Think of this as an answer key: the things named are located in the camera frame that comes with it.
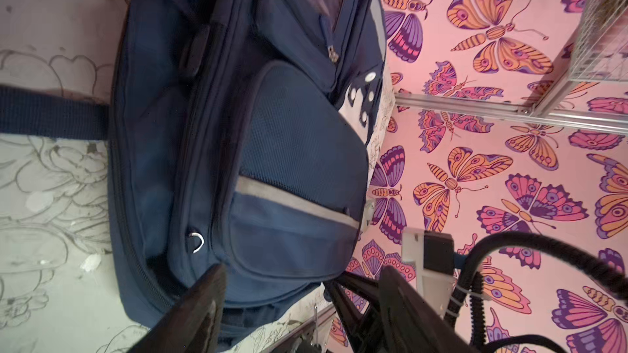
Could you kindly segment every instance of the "floral tablecloth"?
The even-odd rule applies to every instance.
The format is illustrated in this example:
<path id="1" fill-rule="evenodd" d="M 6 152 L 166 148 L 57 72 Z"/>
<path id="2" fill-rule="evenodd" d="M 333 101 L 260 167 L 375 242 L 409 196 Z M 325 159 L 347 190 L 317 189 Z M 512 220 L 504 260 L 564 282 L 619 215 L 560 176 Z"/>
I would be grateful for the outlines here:
<path id="1" fill-rule="evenodd" d="M 2 0 L 0 83 L 108 101 L 125 0 Z M 394 106 L 384 88 L 371 171 Z M 0 134 L 0 346 L 6 353 L 122 353 L 146 328 L 114 274 L 103 142 Z M 325 306 L 322 289 L 232 349 L 257 352 Z"/>

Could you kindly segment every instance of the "navy blue backpack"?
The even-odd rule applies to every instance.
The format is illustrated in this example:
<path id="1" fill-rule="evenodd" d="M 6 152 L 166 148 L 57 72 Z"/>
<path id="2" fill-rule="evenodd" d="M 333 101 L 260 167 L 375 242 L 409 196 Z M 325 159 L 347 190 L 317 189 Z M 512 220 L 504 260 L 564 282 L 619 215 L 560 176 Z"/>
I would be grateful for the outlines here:
<path id="1" fill-rule="evenodd" d="M 225 350 L 349 263 L 385 51 L 381 0 L 131 0 L 111 106 L 2 87 L 0 131 L 108 139 L 127 314 L 224 263 Z"/>

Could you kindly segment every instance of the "backpack strap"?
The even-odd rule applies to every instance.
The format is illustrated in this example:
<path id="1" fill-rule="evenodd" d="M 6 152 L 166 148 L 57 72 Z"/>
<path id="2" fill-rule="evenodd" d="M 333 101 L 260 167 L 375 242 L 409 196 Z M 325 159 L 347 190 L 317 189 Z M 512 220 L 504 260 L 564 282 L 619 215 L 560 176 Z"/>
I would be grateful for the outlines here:
<path id="1" fill-rule="evenodd" d="M 106 140 L 109 106 L 0 85 L 0 132 Z"/>

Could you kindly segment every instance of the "pink wallpaper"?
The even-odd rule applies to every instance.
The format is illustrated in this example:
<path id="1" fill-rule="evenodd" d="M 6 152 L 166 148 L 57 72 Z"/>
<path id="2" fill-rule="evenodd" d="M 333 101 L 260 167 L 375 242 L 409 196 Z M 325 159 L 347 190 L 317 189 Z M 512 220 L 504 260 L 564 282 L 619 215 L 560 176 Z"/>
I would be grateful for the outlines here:
<path id="1" fill-rule="evenodd" d="M 523 103 L 568 67 L 586 0 L 383 0 L 395 88 Z M 563 109 L 628 114 L 628 86 L 582 82 Z M 624 270 L 628 142 L 620 135 L 397 107 L 369 195 L 374 224 L 349 271 L 401 263 L 405 226 L 450 233 L 460 253 L 505 229 L 553 236 Z M 626 353 L 628 309 L 594 281 L 527 248 L 482 265 L 487 337 L 538 333 L 574 353 Z M 351 296 L 358 308 L 365 302 Z M 468 308 L 457 332 L 470 335 Z M 350 351 L 341 325 L 328 347 Z M 511 346 L 506 352 L 536 351 Z"/>

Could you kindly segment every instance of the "black cable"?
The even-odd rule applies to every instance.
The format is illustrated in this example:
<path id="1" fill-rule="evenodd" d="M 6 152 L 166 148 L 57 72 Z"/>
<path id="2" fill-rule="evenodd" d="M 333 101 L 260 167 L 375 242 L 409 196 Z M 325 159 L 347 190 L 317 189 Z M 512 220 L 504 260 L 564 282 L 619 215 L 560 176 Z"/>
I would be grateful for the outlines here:
<path id="1" fill-rule="evenodd" d="M 471 292 L 482 294 L 483 276 L 475 273 Z M 484 300 L 481 296 L 471 296 L 471 342 L 476 349 L 482 349 L 486 342 L 486 323 L 484 322 Z"/>
<path id="2" fill-rule="evenodd" d="M 616 272 L 608 264 L 581 249 L 553 238 L 531 233 L 502 232 L 492 234 L 480 240 L 467 256 L 465 266 L 460 271 L 458 285 L 464 290 L 468 290 L 471 287 L 475 271 L 486 256 L 495 250 L 505 247 L 527 247 L 552 255 L 576 267 L 591 279 L 599 282 L 601 286 L 616 294 L 619 300 L 623 300 L 628 305 L 628 279 L 624 275 Z M 467 293 L 455 288 L 451 297 L 456 302 L 463 303 L 467 298 Z M 456 317 L 460 312 L 460 306 L 456 302 L 449 300 L 447 307 L 449 311 L 444 317 L 445 322 L 452 327 L 455 326 Z"/>
<path id="3" fill-rule="evenodd" d="M 543 346 L 547 349 L 553 350 L 556 353 L 567 353 L 565 349 L 560 347 L 556 342 L 542 335 L 526 334 L 519 335 L 518 337 L 510 337 L 504 339 L 498 339 L 497 341 L 489 342 L 484 345 L 480 351 L 482 353 L 495 353 L 495 351 L 501 347 L 514 345 L 514 344 L 532 344 L 537 346 Z"/>

